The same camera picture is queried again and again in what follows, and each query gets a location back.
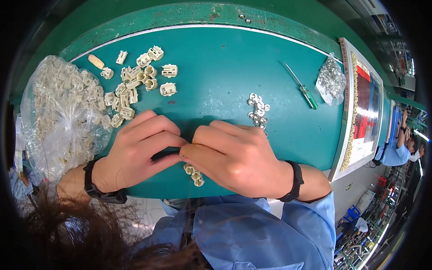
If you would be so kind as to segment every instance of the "clear plastic bag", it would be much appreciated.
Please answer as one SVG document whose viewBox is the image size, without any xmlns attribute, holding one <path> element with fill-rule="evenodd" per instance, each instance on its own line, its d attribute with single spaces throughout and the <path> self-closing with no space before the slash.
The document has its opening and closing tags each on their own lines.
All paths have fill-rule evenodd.
<svg viewBox="0 0 432 270">
<path fill-rule="evenodd" d="M 346 80 L 342 68 L 336 62 L 334 53 L 327 57 L 318 75 L 315 89 L 330 106 L 337 106 L 343 102 Z"/>
<path fill-rule="evenodd" d="M 21 100 L 26 149 L 35 172 L 56 185 L 108 144 L 111 113 L 99 80 L 63 58 L 49 55 L 30 77 Z"/>
</svg>

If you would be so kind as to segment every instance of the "hand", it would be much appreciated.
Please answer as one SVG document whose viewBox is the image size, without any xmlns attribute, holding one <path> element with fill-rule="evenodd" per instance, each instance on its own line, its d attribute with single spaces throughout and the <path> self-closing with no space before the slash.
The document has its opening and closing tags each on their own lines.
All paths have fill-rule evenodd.
<svg viewBox="0 0 432 270">
<path fill-rule="evenodd" d="M 277 160 L 259 127 L 213 121 L 198 127 L 180 154 L 220 186 L 246 197 L 281 198 L 292 188 L 292 166 Z"/>
<path fill-rule="evenodd" d="M 172 154 L 152 161 L 154 154 L 186 143 L 167 117 L 144 111 L 117 133 L 108 156 L 95 163 L 93 183 L 104 193 L 134 186 L 182 160 Z"/>
<path fill-rule="evenodd" d="M 403 112 L 403 115 L 402 115 L 402 122 L 405 123 L 405 121 L 406 121 L 407 119 L 408 119 L 408 111 L 405 110 L 405 111 Z"/>
</svg>

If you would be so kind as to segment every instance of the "blue work shirt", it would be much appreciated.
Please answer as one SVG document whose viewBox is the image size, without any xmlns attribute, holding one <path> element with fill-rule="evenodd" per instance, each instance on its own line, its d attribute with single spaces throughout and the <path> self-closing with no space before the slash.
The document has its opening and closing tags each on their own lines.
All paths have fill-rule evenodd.
<svg viewBox="0 0 432 270">
<path fill-rule="evenodd" d="M 375 160 L 380 160 L 383 155 L 385 143 L 381 144 L 375 156 Z M 411 152 L 403 145 L 397 147 L 397 138 L 387 145 L 382 156 L 381 163 L 386 166 L 399 166 L 405 164 L 411 156 Z"/>
<path fill-rule="evenodd" d="M 161 218 L 136 248 L 167 243 L 180 248 L 187 210 L 164 208 L 174 217 Z M 313 203 L 285 203 L 282 219 L 262 198 L 207 197 L 196 210 L 192 239 L 215 270 L 333 269 L 333 192 Z"/>
</svg>

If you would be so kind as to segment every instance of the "screwdriver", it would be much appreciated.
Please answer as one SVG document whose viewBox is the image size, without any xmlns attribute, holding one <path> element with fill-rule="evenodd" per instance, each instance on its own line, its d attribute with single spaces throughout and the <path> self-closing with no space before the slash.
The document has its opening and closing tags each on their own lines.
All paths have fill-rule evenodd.
<svg viewBox="0 0 432 270">
<path fill-rule="evenodd" d="M 297 80 L 297 82 L 299 83 L 299 85 L 300 85 L 300 91 L 303 93 L 303 95 L 305 96 L 305 99 L 306 99 L 306 101 L 309 103 L 309 105 L 311 106 L 311 108 L 312 109 L 314 109 L 314 110 L 316 110 L 316 109 L 318 109 L 318 105 L 317 105 L 317 103 L 315 102 L 315 99 L 312 97 L 312 95 L 311 95 L 311 93 L 309 92 L 309 90 L 306 88 L 306 86 L 304 85 L 304 84 L 302 84 L 299 80 L 298 80 L 298 78 L 297 78 L 297 76 L 294 74 L 294 72 L 289 68 L 289 66 L 284 62 L 284 61 L 282 61 L 285 65 L 286 65 L 286 67 L 291 71 L 291 73 L 293 74 L 293 76 L 294 76 L 294 78 Z"/>
</svg>

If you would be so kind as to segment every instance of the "teal workbench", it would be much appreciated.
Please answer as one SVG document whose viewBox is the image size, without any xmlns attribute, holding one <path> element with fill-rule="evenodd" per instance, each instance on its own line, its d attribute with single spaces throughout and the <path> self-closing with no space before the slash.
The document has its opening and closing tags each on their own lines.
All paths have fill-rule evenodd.
<svg viewBox="0 0 432 270">
<path fill-rule="evenodd" d="M 272 4 L 261 9 L 257 9 L 258 1 L 251 4 L 254 7 L 239 3 L 172 2 L 176 1 L 166 0 L 163 3 L 168 5 L 151 7 L 142 1 L 121 6 L 115 0 L 103 4 L 87 1 L 63 20 L 38 48 L 11 100 L 20 100 L 28 77 L 47 54 L 73 60 L 79 68 L 99 75 L 100 70 L 87 60 L 86 54 L 91 51 L 114 70 L 111 80 L 99 77 L 105 91 L 109 92 L 121 82 L 122 66 L 115 64 L 120 50 L 129 53 L 123 66 L 134 67 L 140 54 L 158 45 L 165 51 L 160 61 L 152 63 L 158 72 L 164 64 L 179 67 L 177 77 L 157 76 L 158 83 L 176 83 L 178 93 L 162 97 L 158 89 L 146 92 L 141 86 L 138 88 L 139 103 L 132 105 L 137 113 L 152 109 L 166 115 L 190 141 L 199 125 L 214 119 L 251 125 L 247 113 L 252 108 L 246 100 L 254 92 L 271 105 L 267 113 L 268 138 L 277 158 L 296 160 L 321 170 L 330 169 L 339 141 L 343 105 L 325 105 L 315 92 L 314 84 L 326 53 L 334 52 L 342 59 L 337 43 L 337 38 L 342 36 L 354 41 L 375 69 L 384 74 L 360 37 L 315 0 L 288 4 L 281 1 L 279 6 Z M 239 18 L 239 14 L 245 14 L 251 23 Z M 286 61 L 311 90 L 318 110 L 309 108 L 281 60 Z M 389 106 L 385 98 L 380 143 L 387 132 Z M 114 131 L 101 155 L 109 152 L 118 130 Z M 231 194 L 211 180 L 205 180 L 202 187 L 195 187 L 182 164 L 177 164 L 129 188 L 128 193 L 147 198 Z"/>
<path fill-rule="evenodd" d="M 114 70 L 114 77 L 109 80 L 98 75 L 105 91 L 113 91 L 121 83 L 121 67 L 135 66 L 136 58 L 153 45 L 160 46 L 165 52 L 160 61 L 152 62 L 159 73 L 164 64 L 176 64 L 179 68 L 175 78 L 157 76 L 158 84 L 176 83 L 178 93 L 163 97 L 159 89 L 147 92 L 141 85 L 139 102 L 131 106 L 137 113 L 152 109 L 167 116 L 180 127 L 182 136 L 191 141 L 199 125 L 215 119 L 252 125 L 247 117 L 252 107 L 246 101 L 254 92 L 270 104 L 268 139 L 277 158 L 296 160 L 321 170 L 331 167 L 343 105 L 325 105 L 314 90 L 326 55 L 303 44 L 244 29 L 198 27 L 150 32 L 91 52 Z M 124 65 L 115 64 L 120 50 L 129 53 Z M 312 90 L 318 110 L 310 109 L 281 60 L 288 63 L 302 83 Z M 100 73 L 86 55 L 73 63 L 94 74 Z M 108 154 L 118 130 L 114 130 L 102 155 Z M 208 178 L 202 187 L 195 187 L 180 163 L 129 188 L 128 193 L 147 198 L 231 194 Z"/>
</svg>

